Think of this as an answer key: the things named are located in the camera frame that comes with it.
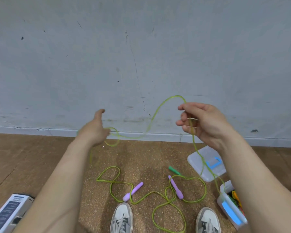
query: floor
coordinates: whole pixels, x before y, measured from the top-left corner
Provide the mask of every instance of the floor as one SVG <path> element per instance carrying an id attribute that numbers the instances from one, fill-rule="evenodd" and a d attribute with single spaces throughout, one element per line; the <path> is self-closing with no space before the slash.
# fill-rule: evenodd
<path id="1" fill-rule="evenodd" d="M 73 138 L 0 134 L 0 207 L 12 193 L 27 193 L 37 196 L 42 186 L 51 175 L 58 161 Z M 254 147 L 254 150 L 280 180 L 291 191 L 291 148 Z M 105 233 L 109 231 L 110 220 L 117 202 L 109 194 L 109 185 L 98 183 L 97 176 L 109 166 L 121 169 L 119 180 L 140 181 L 144 186 L 136 192 L 134 199 L 156 190 L 163 193 L 168 185 L 168 166 L 176 168 L 184 176 L 196 176 L 186 158 L 194 152 L 189 143 L 121 141 L 116 147 L 101 145 L 95 147 L 92 164 L 85 173 L 82 193 L 81 212 L 78 227 L 84 232 Z M 114 177 L 110 170 L 104 178 Z M 200 182 L 179 181 L 188 200 L 198 199 L 204 193 Z M 217 206 L 218 192 L 215 183 L 207 184 L 205 199 L 196 204 L 186 204 L 177 200 L 175 204 L 182 210 L 187 231 L 195 232 L 195 220 L 199 210 L 208 206 L 219 217 L 223 233 L 235 232 L 235 228 Z M 129 192 L 125 185 L 115 185 L 114 194 L 119 198 Z M 163 199 L 152 194 L 140 204 L 133 205 L 134 233 L 162 232 L 152 222 L 152 211 Z M 181 231 L 183 222 L 179 213 L 171 206 L 158 209 L 156 222 L 172 231 Z"/>

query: right hand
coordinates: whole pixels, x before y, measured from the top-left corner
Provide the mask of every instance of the right hand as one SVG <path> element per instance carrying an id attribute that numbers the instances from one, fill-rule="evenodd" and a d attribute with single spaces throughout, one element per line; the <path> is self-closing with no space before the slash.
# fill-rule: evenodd
<path id="1" fill-rule="evenodd" d="M 237 134 L 224 114 L 213 105 L 188 102 L 178 106 L 178 110 L 184 110 L 184 112 L 176 125 L 182 126 L 183 131 L 196 135 L 206 145 L 217 151 L 223 149 L 225 138 Z M 193 118 L 191 120 L 193 127 L 190 127 L 189 118 Z"/>

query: baseboard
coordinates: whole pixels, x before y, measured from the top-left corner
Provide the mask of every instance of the baseboard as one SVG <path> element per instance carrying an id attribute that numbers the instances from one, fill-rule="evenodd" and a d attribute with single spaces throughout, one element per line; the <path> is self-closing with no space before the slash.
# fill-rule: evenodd
<path id="1" fill-rule="evenodd" d="M 0 126 L 0 133 L 7 134 L 23 134 L 23 135 L 41 135 L 41 136 L 64 136 L 75 137 L 77 130 L 56 129 L 56 128 L 27 128 L 27 127 L 3 127 Z M 165 134 L 165 133 L 147 133 L 142 138 L 139 137 L 143 133 L 138 132 L 119 132 L 121 135 L 132 137 L 121 138 L 121 140 L 140 140 L 140 141 L 168 141 L 168 142 L 187 142 L 192 143 L 192 136 L 189 134 Z M 110 135 L 108 139 L 117 139 L 116 136 Z M 285 138 L 261 138 L 261 137 L 245 137 L 246 141 L 252 146 L 269 146 L 269 147 L 289 147 L 291 148 L 291 139 Z M 202 143 L 195 137 L 196 143 Z"/>

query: sneaker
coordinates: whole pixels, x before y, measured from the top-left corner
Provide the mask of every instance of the sneaker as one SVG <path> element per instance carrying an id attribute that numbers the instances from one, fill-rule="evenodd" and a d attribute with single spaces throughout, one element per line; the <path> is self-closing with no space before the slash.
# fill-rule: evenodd
<path id="1" fill-rule="evenodd" d="M 196 233 L 221 233 L 218 216 L 211 208 L 202 208 L 196 219 Z"/>
<path id="2" fill-rule="evenodd" d="M 132 208 L 128 203 L 120 203 L 112 217 L 110 233 L 132 233 Z"/>

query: forearm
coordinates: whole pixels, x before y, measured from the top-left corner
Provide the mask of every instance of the forearm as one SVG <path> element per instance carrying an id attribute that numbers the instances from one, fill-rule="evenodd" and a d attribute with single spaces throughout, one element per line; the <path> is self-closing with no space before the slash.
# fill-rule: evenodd
<path id="1" fill-rule="evenodd" d="M 15 233 L 72 233 L 78 220 L 89 147 L 73 141 Z"/>
<path id="2" fill-rule="evenodd" d="M 291 192 L 238 133 L 220 152 L 253 232 L 291 232 Z"/>

